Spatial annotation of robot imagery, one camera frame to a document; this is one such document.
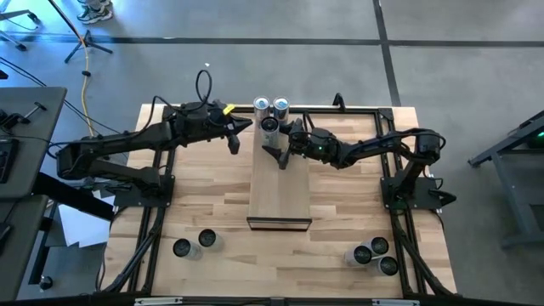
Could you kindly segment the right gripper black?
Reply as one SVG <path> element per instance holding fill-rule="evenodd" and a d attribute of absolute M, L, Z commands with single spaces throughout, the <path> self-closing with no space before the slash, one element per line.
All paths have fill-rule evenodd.
<path fill-rule="evenodd" d="M 275 158 L 280 170 L 285 170 L 291 153 L 320 161 L 324 164 L 337 159 L 340 143 L 337 137 L 324 128 L 314 128 L 304 132 L 303 120 L 296 118 L 290 123 L 282 123 L 280 132 L 290 136 L 290 146 L 285 151 L 263 145 L 262 148 Z"/>

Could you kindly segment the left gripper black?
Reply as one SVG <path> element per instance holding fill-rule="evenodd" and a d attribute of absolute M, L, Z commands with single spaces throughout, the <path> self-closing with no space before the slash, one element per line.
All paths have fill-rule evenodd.
<path fill-rule="evenodd" d="M 249 128 L 253 121 L 249 118 L 232 118 L 224 114 L 226 104 L 220 100 L 200 103 L 199 112 L 204 116 L 199 137 L 202 139 L 214 139 L 227 137 L 229 152 L 237 155 L 241 146 L 239 138 L 232 133 L 240 133 Z"/>

